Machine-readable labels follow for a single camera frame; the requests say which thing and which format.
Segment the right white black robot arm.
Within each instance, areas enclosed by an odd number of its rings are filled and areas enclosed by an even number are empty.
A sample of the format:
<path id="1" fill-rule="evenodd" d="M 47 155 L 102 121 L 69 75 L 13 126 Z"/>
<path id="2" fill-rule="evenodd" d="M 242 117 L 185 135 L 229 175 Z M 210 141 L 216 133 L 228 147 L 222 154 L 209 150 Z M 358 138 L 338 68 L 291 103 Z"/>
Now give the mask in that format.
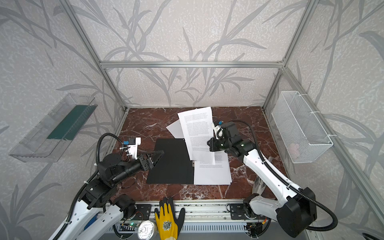
<path id="1" fill-rule="evenodd" d="M 310 188 L 302 189 L 282 174 L 262 154 L 257 140 L 243 139 L 236 121 L 212 123 L 214 136 L 207 144 L 211 152 L 225 151 L 237 157 L 264 182 L 275 195 L 275 200 L 259 195 L 247 198 L 245 205 L 255 215 L 263 215 L 279 223 L 290 237 L 304 230 L 327 232 L 339 223 L 333 211 L 316 200 Z"/>

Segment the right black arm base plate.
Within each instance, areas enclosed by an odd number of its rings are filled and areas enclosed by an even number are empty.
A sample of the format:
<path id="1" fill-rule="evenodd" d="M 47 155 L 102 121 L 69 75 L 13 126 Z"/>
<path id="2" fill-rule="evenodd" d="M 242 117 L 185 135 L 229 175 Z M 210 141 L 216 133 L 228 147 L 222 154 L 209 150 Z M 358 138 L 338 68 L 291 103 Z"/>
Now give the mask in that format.
<path id="1" fill-rule="evenodd" d="M 227 204 L 226 209 L 230 213 L 231 220 L 263 222 L 267 219 L 263 215 L 256 215 L 252 211 L 248 211 L 244 204 Z"/>

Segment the printed paper top back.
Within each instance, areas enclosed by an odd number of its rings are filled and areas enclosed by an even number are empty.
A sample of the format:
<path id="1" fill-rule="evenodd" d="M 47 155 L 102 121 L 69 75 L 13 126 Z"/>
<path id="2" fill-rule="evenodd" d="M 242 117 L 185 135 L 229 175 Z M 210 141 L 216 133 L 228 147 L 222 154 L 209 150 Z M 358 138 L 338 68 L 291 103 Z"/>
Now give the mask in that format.
<path id="1" fill-rule="evenodd" d="M 200 108 L 178 113 L 191 161 L 215 164 L 215 154 L 207 142 L 214 136 L 212 108 Z"/>

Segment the printed paper back underneath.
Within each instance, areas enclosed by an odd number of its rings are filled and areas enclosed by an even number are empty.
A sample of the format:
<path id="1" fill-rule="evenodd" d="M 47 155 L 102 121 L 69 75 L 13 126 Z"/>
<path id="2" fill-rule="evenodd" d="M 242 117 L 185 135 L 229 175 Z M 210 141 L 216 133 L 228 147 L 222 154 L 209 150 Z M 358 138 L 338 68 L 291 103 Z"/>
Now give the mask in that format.
<path id="1" fill-rule="evenodd" d="M 177 121 L 173 122 L 172 124 L 168 125 L 166 127 L 166 129 L 172 134 L 172 136 L 175 139 L 183 139 L 184 138 L 184 134 L 183 134 L 180 120 L 177 120 Z"/>

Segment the black folder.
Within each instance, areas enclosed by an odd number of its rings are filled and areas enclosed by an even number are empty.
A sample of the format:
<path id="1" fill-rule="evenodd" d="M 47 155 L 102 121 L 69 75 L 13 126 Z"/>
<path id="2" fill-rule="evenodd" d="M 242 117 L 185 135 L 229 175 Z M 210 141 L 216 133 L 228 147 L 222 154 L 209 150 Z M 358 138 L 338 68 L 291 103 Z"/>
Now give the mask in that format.
<path id="1" fill-rule="evenodd" d="M 184 139 L 157 139 L 156 151 L 164 151 L 158 164 L 149 171 L 147 184 L 194 184 L 194 161 L 189 158 Z"/>

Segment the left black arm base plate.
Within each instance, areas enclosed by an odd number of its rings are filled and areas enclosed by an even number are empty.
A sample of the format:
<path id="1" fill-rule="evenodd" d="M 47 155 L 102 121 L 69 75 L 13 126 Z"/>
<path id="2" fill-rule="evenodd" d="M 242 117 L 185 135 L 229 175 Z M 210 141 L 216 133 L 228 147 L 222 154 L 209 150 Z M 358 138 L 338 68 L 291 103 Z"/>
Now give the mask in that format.
<path id="1" fill-rule="evenodd" d="M 138 204 L 136 205 L 136 212 L 129 218 L 130 221 L 147 221 L 150 219 L 152 205 Z"/>

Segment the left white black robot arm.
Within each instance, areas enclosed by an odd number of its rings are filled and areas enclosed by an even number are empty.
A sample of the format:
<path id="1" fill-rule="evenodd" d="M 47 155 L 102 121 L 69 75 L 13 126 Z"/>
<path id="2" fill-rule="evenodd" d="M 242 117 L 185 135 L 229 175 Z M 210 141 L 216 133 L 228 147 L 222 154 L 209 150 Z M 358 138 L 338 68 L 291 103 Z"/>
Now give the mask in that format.
<path id="1" fill-rule="evenodd" d="M 105 137 L 120 142 L 121 150 L 132 160 L 126 162 L 120 154 L 100 158 L 100 149 Z M 98 240 L 122 219 L 129 219 L 137 212 L 136 202 L 127 195 L 116 198 L 109 207 L 107 203 L 117 193 L 117 186 L 127 178 L 153 169 L 164 151 L 138 153 L 140 138 L 123 142 L 112 133 L 101 135 L 96 147 L 96 171 L 84 182 L 71 203 L 67 217 L 51 235 L 52 240 Z"/>

